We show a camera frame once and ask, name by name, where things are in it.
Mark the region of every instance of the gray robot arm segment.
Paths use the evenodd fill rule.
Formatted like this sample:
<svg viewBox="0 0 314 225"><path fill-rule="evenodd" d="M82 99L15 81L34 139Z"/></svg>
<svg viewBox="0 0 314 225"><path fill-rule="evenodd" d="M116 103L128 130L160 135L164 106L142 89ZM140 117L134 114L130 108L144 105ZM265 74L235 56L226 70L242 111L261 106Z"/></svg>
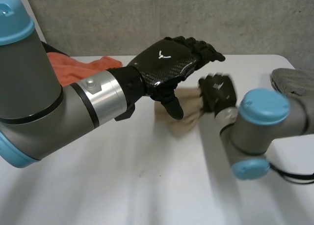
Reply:
<svg viewBox="0 0 314 225"><path fill-rule="evenodd" d="M24 168L125 113L103 71L62 88L20 0L0 0L0 155Z"/></svg>
<svg viewBox="0 0 314 225"><path fill-rule="evenodd" d="M275 91L248 92L237 108L216 115L220 137L229 163L239 179L255 179L267 174L265 157L274 139L314 133L314 98L286 98Z"/></svg>

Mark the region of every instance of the gray cloth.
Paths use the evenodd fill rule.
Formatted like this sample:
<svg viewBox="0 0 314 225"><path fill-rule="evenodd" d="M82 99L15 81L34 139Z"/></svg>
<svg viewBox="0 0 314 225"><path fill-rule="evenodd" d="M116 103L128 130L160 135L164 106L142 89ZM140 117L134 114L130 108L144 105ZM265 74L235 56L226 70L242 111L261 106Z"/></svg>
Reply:
<svg viewBox="0 0 314 225"><path fill-rule="evenodd" d="M314 94L314 71L275 69L271 74L273 87L289 97Z"/></svg>

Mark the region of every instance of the carbon fiber hand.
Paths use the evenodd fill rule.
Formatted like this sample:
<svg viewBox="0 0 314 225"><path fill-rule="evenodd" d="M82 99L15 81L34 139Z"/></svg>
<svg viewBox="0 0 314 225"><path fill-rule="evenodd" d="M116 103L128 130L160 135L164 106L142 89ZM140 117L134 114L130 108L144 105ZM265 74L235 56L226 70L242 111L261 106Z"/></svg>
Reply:
<svg viewBox="0 0 314 225"><path fill-rule="evenodd" d="M183 110L174 95L178 83L210 61L224 61L214 47L194 38L166 37L136 56L128 65L142 76L145 95L160 101L175 119L183 118Z"/></svg>

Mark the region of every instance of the robotic thumb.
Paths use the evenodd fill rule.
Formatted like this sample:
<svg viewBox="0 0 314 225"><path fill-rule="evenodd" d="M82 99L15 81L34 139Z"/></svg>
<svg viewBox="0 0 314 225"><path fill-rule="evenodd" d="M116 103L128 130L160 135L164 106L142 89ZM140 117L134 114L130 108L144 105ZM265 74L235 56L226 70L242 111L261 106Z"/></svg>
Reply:
<svg viewBox="0 0 314 225"><path fill-rule="evenodd" d="M183 110L180 106L179 100L176 96L173 96L173 99L169 102L161 102L161 104L165 107L167 113L176 120L183 119Z"/></svg>

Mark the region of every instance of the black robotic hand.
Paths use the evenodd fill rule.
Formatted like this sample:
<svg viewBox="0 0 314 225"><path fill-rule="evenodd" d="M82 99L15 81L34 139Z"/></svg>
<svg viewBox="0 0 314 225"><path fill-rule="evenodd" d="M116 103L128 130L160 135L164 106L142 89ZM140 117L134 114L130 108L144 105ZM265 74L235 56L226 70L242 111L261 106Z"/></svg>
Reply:
<svg viewBox="0 0 314 225"><path fill-rule="evenodd" d="M198 82L205 112L217 115L228 107L236 106L236 91L228 75L208 75Z"/></svg>
<svg viewBox="0 0 314 225"><path fill-rule="evenodd" d="M129 98L130 101L127 98L131 111L127 116L120 116L116 120L130 117L135 109L135 101L143 95L160 101L174 119L182 119L183 110L175 97L174 89L195 70L215 60L224 61L225 57L212 45L194 38L166 37L153 44L136 56L127 67L122 68L125 70L124 79L134 81L138 74L140 82L129 83L127 88L129 90L124 90L125 94L129 93L127 95L132 96ZM119 84L123 85L119 81L122 78L115 75L119 72L118 70L120 69L113 69L110 72Z"/></svg>

